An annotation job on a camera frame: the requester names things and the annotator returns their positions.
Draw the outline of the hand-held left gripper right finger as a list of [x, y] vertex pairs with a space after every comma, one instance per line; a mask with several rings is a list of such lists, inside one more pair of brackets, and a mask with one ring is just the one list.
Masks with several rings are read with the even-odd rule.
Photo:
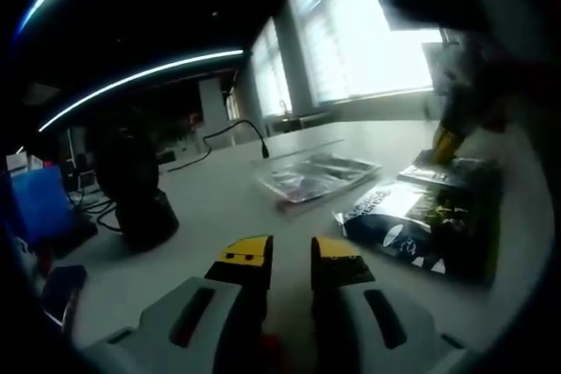
[[437, 330], [430, 312], [384, 286], [344, 240], [310, 245], [317, 369], [321, 373], [469, 373], [477, 356]]

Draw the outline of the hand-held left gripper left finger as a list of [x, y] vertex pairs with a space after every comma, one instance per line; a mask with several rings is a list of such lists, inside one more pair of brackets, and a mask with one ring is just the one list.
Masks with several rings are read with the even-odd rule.
[[232, 373], [260, 369], [262, 323], [273, 237], [224, 248], [202, 278], [192, 277], [83, 354], [97, 373]]

